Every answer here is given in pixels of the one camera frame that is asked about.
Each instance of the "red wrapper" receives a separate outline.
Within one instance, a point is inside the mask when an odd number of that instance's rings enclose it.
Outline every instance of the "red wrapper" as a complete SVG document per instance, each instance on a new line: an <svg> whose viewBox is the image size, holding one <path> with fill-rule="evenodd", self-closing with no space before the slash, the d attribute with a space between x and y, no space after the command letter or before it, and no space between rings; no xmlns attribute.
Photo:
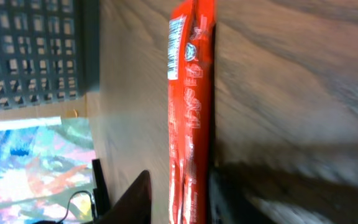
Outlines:
<svg viewBox="0 0 358 224"><path fill-rule="evenodd" d="M185 1L170 21L170 223L206 223L214 25L212 0Z"/></svg>

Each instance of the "colorful painting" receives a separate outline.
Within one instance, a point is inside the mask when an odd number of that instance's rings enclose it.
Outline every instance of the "colorful painting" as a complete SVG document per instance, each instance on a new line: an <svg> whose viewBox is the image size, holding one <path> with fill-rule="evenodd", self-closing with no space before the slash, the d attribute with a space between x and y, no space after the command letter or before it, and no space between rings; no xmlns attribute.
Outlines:
<svg viewBox="0 0 358 224"><path fill-rule="evenodd" d="M57 221L74 192L92 190L93 147L79 144L82 137L70 131L73 127L0 131L0 223ZM88 196L75 197L66 222L90 220Z"/></svg>

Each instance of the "brown tabletop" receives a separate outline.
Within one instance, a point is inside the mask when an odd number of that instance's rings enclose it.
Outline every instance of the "brown tabletop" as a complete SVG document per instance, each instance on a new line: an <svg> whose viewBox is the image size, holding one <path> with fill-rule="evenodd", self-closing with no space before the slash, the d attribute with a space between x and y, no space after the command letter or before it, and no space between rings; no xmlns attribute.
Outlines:
<svg viewBox="0 0 358 224"><path fill-rule="evenodd" d="M95 148L112 202L142 170L150 171L153 223L168 223L168 21L179 2L102 0L100 9L100 107L107 114L94 133ZM358 189L358 1L217 5L222 166L241 163ZM342 202L327 202L314 187L295 182L261 194L307 209L323 207L339 223L357 217L337 210L334 205ZM255 186L261 183L267 184L255 180ZM308 205L288 196L307 191L313 193Z"/></svg>

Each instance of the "black wire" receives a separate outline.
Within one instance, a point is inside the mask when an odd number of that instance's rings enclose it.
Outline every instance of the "black wire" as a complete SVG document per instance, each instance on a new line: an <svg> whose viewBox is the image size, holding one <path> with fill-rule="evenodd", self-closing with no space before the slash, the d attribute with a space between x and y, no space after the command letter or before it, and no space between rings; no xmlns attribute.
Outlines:
<svg viewBox="0 0 358 224"><path fill-rule="evenodd" d="M70 197L70 199L68 199L68 204L67 204L67 210L66 210L66 215L59 221L57 221L57 224L61 224L63 223L63 221L67 218L68 215L68 208L70 207L70 202L73 199L74 196L78 195L78 194L87 194L89 196L89 199L91 200L91 211L92 211L92 219L94 220L95 217L95 207L94 207L94 202L93 202L93 197L92 194L87 191L87 190L79 190L75 193L73 193L73 195Z"/></svg>

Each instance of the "lattice pattern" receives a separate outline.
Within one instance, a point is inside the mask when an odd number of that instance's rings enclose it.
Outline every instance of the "lattice pattern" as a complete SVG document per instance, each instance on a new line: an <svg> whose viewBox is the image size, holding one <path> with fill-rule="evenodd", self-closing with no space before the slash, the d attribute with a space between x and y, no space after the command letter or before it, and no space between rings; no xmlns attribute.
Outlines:
<svg viewBox="0 0 358 224"><path fill-rule="evenodd" d="M78 97L74 0L0 0L0 110Z"/></svg>

